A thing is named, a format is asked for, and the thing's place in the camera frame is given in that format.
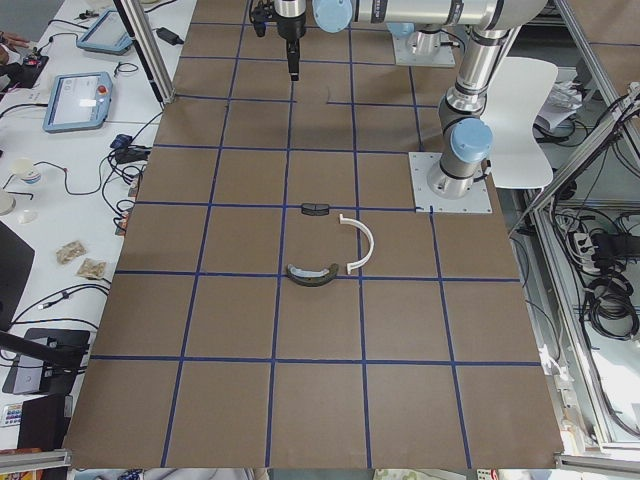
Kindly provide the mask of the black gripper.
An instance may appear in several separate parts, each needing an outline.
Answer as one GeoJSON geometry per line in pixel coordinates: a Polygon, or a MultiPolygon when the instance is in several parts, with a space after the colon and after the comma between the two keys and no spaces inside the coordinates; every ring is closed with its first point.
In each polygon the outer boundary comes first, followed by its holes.
{"type": "Polygon", "coordinates": [[[275,0],[274,9],[278,34],[287,40],[286,55],[289,76],[292,82],[297,82],[300,78],[299,39],[306,33],[306,1],[275,0]]]}

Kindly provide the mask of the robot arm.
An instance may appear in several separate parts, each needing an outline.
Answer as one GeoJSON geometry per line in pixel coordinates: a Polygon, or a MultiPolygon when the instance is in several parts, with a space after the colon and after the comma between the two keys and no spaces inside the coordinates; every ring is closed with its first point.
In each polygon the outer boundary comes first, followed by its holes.
{"type": "Polygon", "coordinates": [[[427,175],[436,195],[458,199],[467,194],[491,149],[491,130],[480,119],[489,84],[519,28],[545,5],[544,1],[503,0],[314,1],[312,12],[316,25],[329,33],[358,21],[471,27],[456,81],[439,105],[444,151],[427,175]]]}

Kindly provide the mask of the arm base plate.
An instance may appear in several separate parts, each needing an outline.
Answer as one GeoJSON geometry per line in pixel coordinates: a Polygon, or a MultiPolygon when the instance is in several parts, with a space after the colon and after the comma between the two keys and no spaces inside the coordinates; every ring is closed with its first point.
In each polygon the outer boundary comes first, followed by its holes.
{"type": "Polygon", "coordinates": [[[439,152],[410,152],[409,169],[415,210],[422,213],[491,214],[491,200],[481,169],[467,179],[453,179],[441,169],[439,152]]]}
{"type": "Polygon", "coordinates": [[[395,63],[401,66],[453,68],[455,58],[449,36],[441,31],[393,35],[395,63]]]}

